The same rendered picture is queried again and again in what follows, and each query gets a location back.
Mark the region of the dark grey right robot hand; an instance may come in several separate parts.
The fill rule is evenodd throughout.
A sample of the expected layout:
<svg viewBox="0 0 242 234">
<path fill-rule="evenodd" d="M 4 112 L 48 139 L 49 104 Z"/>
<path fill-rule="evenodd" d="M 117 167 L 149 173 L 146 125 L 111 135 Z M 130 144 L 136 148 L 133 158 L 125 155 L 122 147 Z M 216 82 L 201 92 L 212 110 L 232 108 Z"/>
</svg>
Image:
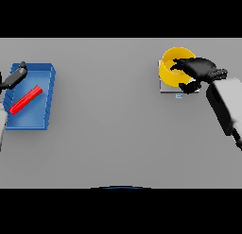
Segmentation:
<svg viewBox="0 0 242 234">
<path fill-rule="evenodd" d="M 186 94 L 190 94 L 201 88 L 201 83 L 211 84 L 215 80 L 226 79 L 228 71 L 218 69 L 216 65 L 207 58 L 174 58 L 175 64 L 170 70 L 184 71 L 194 78 L 190 83 L 180 83 L 179 88 Z"/>
</svg>

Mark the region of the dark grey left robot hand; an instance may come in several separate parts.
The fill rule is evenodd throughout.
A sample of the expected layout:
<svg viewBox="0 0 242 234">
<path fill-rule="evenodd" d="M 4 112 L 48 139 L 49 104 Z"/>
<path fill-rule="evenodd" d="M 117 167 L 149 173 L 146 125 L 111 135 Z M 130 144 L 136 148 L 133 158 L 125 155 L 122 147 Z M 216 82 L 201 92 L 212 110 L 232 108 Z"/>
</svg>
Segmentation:
<svg viewBox="0 0 242 234">
<path fill-rule="evenodd" d="M 4 82 L 0 83 L 0 92 L 2 90 L 10 89 L 12 90 L 14 87 L 16 87 L 23 79 L 25 79 L 27 76 L 27 67 L 26 63 L 22 61 L 19 64 L 19 67 L 17 70 L 9 75 Z"/>
</svg>

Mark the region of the yellow bowl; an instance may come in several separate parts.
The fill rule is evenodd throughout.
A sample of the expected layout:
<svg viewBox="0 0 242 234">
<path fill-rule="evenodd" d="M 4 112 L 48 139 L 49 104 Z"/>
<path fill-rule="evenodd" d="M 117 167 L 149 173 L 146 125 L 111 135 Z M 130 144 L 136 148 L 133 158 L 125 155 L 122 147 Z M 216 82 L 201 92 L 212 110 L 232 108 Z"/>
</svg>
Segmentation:
<svg viewBox="0 0 242 234">
<path fill-rule="evenodd" d="M 190 59 L 194 58 L 194 53 L 185 47 L 171 47 L 167 49 L 159 65 L 159 77 L 164 84 L 170 87 L 178 87 L 180 83 L 187 84 L 191 77 L 183 70 L 170 70 L 175 65 L 173 59 Z"/>
</svg>

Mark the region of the red beaker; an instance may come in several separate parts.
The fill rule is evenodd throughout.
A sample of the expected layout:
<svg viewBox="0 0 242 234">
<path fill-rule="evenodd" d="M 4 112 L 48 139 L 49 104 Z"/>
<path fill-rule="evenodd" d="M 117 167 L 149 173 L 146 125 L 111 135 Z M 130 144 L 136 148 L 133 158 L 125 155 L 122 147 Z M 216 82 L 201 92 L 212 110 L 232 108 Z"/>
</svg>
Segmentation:
<svg viewBox="0 0 242 234">
<path fill-rule="evenodd" d="M 9 112 L 13 115 L 18 113 L 21 109 L 23 109 L 27 104 L 29 104 L 32 100 L 34 100 L 38 95 L 43 92 L 43 89 L 36 85 L 33 89 L 31 89 L 28 93 L 26 93 L 22 98 L 20 98 L 15 104 L 13 104 Z"/>
</svg>

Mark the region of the flat pale square scale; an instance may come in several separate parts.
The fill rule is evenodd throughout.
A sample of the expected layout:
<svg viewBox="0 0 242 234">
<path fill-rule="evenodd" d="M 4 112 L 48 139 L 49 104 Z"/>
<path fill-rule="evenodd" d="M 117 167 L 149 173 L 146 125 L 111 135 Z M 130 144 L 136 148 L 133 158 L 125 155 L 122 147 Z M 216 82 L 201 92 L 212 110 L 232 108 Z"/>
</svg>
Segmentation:
<svg viewBox="0 0 242 234">
<path fill-rule="evenodd" d="M 161 80 L 160 75 L 159 75 L 161 65 L 162 65 L 162 61 L 158 60 L 158 76 L 159 76 L 159 80 L 160 80 L 160 91 L 161 91 L 161 93 L 183 93 L 183 91 L 179 87 L 168 86 Z M 195 81 L 195 79 L 191 78 L 189 80 L 189 83 L 192 82 L 192 81 Z"/>
</svg>

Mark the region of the blue tray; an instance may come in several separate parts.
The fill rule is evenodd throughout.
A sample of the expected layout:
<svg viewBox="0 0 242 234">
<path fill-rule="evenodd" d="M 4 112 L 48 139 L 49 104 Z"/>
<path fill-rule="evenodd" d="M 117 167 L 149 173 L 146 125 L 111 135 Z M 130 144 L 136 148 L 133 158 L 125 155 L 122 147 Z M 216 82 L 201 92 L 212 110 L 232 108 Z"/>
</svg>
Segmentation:
<svg viewBox="0 0 242 234">
<path fill-rule="evenodd" d="M 3 98 L 8 113 L 6 130 L 47 130 L 56 71 L 52 63 L 28 63 L 27 76 L 13 90 L 7 89 Z M 43 92 L 16 114 L 9 109 L 38 85 Z"/>
</svg>

